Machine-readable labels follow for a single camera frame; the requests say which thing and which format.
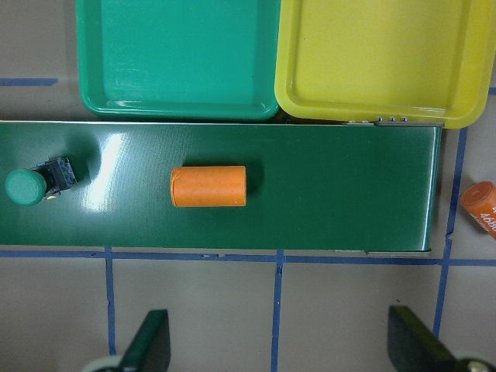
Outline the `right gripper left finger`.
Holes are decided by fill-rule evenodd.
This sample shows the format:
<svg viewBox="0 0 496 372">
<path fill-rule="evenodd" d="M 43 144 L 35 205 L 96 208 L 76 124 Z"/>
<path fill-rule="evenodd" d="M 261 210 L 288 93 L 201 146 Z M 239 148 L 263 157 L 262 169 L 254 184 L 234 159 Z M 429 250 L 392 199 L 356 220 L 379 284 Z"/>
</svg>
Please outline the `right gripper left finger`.
<svg viewBox="0 0 496 372">
<path fill-rule="evenodd" d="M 117 371 L 167 371 L 171 361 L 168 311 L 151 310 L 123 354 Z"/>
</svg>

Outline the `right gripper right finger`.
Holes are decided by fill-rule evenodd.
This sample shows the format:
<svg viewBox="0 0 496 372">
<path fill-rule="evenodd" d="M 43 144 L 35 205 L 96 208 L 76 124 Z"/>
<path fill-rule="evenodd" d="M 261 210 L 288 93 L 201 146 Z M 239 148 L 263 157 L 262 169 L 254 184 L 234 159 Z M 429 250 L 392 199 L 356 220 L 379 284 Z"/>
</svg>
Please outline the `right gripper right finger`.
<svg viewBox="0 0 496 372">
<path fill-rule="evenodd" d="M 396 371 L 465 371 L 465 363 L 409 307 L 389 307 L 387 330 L 387 354 Z"/>
</svg>

